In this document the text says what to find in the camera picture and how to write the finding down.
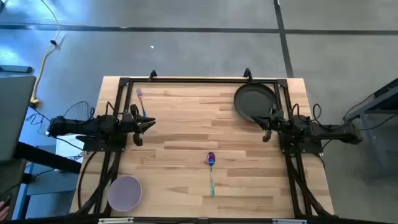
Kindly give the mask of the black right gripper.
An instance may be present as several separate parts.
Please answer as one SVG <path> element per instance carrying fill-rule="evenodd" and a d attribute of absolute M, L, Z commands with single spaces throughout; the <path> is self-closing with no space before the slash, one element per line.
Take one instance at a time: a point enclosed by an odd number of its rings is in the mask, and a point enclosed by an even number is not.
<path fill-rule="evenodd" d="M 279 131 L 280 124 L 285 121 L 284 112 L 277 105 L 272 105 L 269 112 L 269 117 L 252 116 L 253 121 L 266 132 L 262 139 L 263 142 L 268 142 L 271 139 L 272 131 Z"/>

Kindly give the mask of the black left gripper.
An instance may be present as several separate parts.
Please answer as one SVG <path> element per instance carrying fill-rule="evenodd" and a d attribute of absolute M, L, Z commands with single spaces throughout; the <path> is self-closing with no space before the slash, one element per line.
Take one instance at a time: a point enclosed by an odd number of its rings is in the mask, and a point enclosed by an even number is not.
<path fill-rule="evenodd" d="M 130 111 L 124 111 L 122 114 L 122 131 L 134 133 L 133 141 L 136 146 L 143 145 L 141 135 L 155 124 L 155 118 L 139 116 L 139 110 L 135 104 L 130 106 Z"/>

